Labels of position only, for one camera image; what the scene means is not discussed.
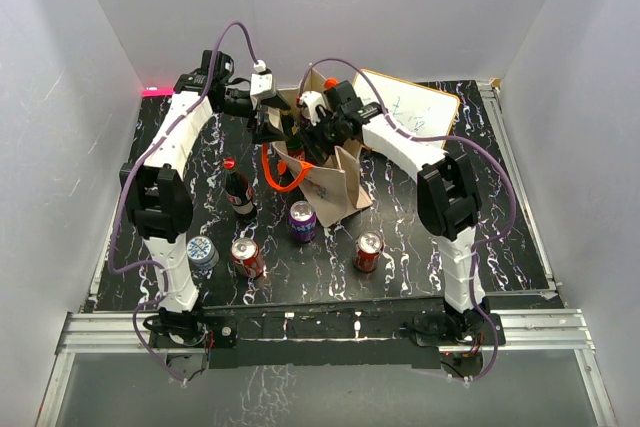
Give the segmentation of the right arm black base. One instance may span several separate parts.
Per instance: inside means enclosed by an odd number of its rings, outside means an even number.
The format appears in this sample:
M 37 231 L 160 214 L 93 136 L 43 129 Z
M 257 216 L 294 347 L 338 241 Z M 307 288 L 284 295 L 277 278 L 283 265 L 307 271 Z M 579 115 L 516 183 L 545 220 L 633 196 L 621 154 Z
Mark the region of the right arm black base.
M 452 312 L 429 312 L 412 315 L 398 329 L 398 336 L 409 339 L 419 347 L 460 346 L 463 354 L 478 354 L 482 347 L 503 346 L 506 338 L 497 314 L 488 314 L 490 322 L 477 310 L 464 314 Z

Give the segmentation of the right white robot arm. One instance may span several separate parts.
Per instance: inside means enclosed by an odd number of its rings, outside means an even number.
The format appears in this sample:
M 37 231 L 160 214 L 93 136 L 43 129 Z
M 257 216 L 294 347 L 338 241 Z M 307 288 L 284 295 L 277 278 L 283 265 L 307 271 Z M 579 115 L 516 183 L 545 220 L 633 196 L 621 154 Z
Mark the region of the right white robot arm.
M 391 119 L 378 93 L 365 102 L 348 81 L 322 93 L 300 92 L 296 104 L 309 115 L 299 131 L 308 159 L 320 163 L 331 148 L 360 140 L 415 181 L 419 220 L 440 253 L 447 335 L 460 344 L 471 342 L 482 329 L 472 310 L 485 293 L 472 271 L 481 200 L 469 158 L 415 141 Z

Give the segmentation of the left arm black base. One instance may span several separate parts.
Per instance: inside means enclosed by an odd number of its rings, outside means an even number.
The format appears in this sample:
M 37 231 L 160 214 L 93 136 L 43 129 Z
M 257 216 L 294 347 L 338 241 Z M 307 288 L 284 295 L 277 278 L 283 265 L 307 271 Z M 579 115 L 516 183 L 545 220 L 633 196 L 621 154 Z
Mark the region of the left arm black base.
M 159 313 L 142 323 L 156 348 L 233 348 L 237 344 L 237 324 L 227 317 L 206 315 L 203 311 Z

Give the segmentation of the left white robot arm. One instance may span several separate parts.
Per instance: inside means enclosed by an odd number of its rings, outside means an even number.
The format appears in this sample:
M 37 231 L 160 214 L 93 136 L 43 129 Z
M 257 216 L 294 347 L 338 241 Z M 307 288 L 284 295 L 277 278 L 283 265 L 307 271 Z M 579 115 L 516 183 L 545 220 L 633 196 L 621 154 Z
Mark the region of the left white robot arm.
M 285 139 L 271 124 L 268 109 L 287 110 L 289 106 L 266 63 L 254 63 L 247 91 L 232 86 L 233 73 L 229 55 L 204 51 L 201 65 L 176 82 L 169 111 L 150 146 L 120 171 L 118 213 L 125 213 L 142 237 L 158 277 L 159 306 L 180 313 L 171 332 L 186 346 L 200 343 L 207 330 L 204 318 L 190 312 L 198 289 L 187 258 L 186 233 L 193 220 L 193 202 L 183 178 L 195 141 L 216 113 L 245 118 L 255 144 Z

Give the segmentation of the beige canvas tote bag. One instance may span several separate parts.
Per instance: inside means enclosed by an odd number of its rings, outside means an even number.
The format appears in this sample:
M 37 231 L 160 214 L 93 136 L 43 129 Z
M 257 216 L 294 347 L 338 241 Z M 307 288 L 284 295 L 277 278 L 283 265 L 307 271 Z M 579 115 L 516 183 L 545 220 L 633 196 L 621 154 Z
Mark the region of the beige canvas tote bag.
M 304 198 L 315 209 L 318 222 L 330 227 L 337 222 L 359 211 L 369 208 L 372 199 L 361 186 L 360 154 L 363 145 L 358 140 L 348 140 L 343 145 L 331 150 L 329 158 L 316 165 L 288 154 L 286 144 L 276 141 L 266 144 L 262 153 L 265 178 L 274 190 L 282 193 L 287 186 L 285 181 L 274 178 L 271 174 L 270 153 L 279 156 L 279 166 L 286 167 L 297 177 L 302 172 L 302 180 L 295 180 L 295 188 L 300 190 Z

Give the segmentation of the green glass bottle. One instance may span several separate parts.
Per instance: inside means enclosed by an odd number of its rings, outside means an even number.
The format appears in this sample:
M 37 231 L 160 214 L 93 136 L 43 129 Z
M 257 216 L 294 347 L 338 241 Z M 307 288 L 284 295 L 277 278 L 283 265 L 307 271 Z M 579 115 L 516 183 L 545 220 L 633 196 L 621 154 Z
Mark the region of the green glass bottle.
M 305 149 L 300 140 L 299 127 L 295 117 L 290 113 L 282 113 L 280 118 L 283 132 L 286 135 L 287 154 L 295 159 L 304 160 Z

